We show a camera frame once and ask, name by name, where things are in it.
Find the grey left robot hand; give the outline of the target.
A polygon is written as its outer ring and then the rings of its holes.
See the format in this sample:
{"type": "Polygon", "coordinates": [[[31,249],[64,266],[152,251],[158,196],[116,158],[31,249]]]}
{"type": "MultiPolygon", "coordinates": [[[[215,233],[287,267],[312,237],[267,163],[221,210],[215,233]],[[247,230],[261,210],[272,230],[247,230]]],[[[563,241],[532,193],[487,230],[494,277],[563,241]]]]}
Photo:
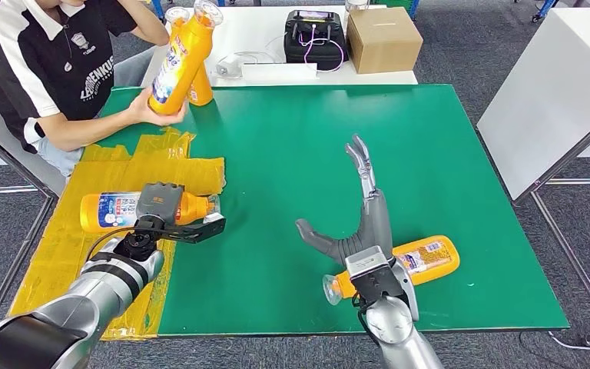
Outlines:
{"type": "Polygon", "coordinates": [[[180,208],[184,186],[174,183],[147,183],[141,190],[136,205],[136,215],[154,217],[165,224],[176,225],[177,211],[180,208]]]}

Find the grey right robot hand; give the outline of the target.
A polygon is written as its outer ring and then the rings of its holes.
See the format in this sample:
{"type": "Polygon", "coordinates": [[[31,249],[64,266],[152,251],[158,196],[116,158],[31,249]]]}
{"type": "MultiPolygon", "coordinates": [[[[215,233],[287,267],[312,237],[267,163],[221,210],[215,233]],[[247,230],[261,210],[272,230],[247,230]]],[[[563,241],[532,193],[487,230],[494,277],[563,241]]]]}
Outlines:
{"type": "Polygon", "coordinates": [[[372,246],[379,246],[386,259],[390,260],[393,258],[393,239],[389,212],[385,195],[376,186],[368,147],[359,135],[354,135],[352,141],[345,144],[345,151],[356,167],[362,188],[360,223],[357,230],[346,238],[335,239],[318,233],[303,218],[296,220],[295,225],[305,243],[337,264],[345,265],[347,257],[372,246]]]}

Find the person's right hand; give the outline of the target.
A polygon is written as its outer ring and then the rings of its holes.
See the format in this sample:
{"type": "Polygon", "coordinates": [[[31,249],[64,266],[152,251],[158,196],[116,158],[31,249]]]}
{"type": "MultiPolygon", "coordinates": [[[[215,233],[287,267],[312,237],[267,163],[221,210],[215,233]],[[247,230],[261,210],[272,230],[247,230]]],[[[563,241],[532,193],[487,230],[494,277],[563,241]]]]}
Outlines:
{"type": "Polygon", "coordinates": [[[181,123],[187,113],[187,107],[182,104],[180,110],[172,115],[159,115],[154,112],[148,99],[152,96],[152,87],[146,87],[126,109],[126,113],[134,123],[150,123],[157,126],[168,126],[181,123]]]}

